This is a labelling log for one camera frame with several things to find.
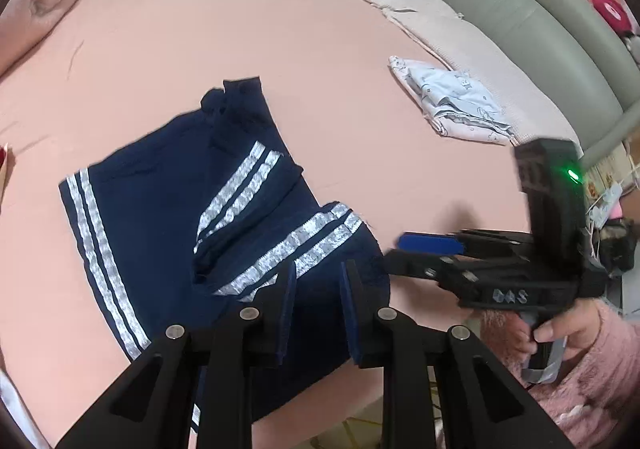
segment dark blue garment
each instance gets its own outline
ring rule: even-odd
[[[287,355],[254,372],[255,419],[349,357],[342,261],[356,259],[388,302],[377,242],[346,205],[318,205],[258,79],[210,90],[202,109],[69,176],[60,192],[96,301],[131,359],[171,324],[212,324],[273,284],[278,263],[295,263]]]

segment person's thumb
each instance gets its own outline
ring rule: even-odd
[[[533,338],[539,343],[548,343],[570,336],[586,326],[584,312],[574,307],[540,325],[533,332]]]

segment metal screw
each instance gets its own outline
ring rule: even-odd
[[[164,331],[169,339],[179,339],[184,335],[184,326],[180,324],[172,324]]]
[[[378,310],[378,317],[384,319],[385,321],[391,321],[398,317],[398,312],[396,312],[393,308],[389,308],[385,306]]]
[[[463,272],[462,275],[465,276],[466,279],[468,279],[469,281],[472,281],[473,283],[475,283],[478,280],[478,276],[476,276],[470,270],[465,270],[465,272]]]
[[[260,315],[260,310],[254,308],[253,306],[242,308],[242,310],[240,311],[240,318],[244,319],[245,321],[251,321],[252,319],[257,318],[258,315]]]
[[[451,335],[459,341],[464,341],[465,339],[469,339],[471,332],[469,331],[469,328],[467,328],[466,326],[462,326],[462,324],[459,324],[458,326],[454,326],[451,329]]]

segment person's right hand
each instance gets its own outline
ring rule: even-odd
[[[531,340],[531,328],[514,312],[506,314],[504,325],[508,350],[518,360],[538,351],[538,345]],[[533,337],[539,343],[546,343],[567,337],[563,360],[584,355],[593,346],[600,332],[600,314],[594,299],[577,299],[572,308],[540,325]]]

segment pink bed sheet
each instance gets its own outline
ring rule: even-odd
[[[16,158],[0,216],[0,346],[50,442],[127,365],[57,185],[225,78],[261,77],[318,201],[353,206],[383,249],[402,231],[527,228],[510,148],[437,136],[390,55],[438,65],[362,0],[80,0],[0,81],[0,139]],[[441,329],[466,314],[404,278],[392,305]],[[348,363],[255,424],[254,447],[290,447],[381,392],[379,371]]]

